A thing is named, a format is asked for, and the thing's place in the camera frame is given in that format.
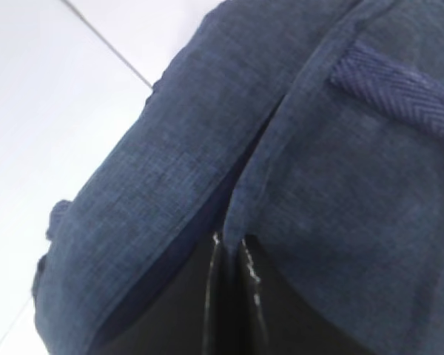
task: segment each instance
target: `blue garment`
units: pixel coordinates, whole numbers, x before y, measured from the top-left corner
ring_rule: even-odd
[[[161,287],[217,228],[220,201],[232,256],[255,234],[375,353],[444,355],[444,0],[212,11],[55,233],[36,299],[50,353],[85,354],[141,278]]]

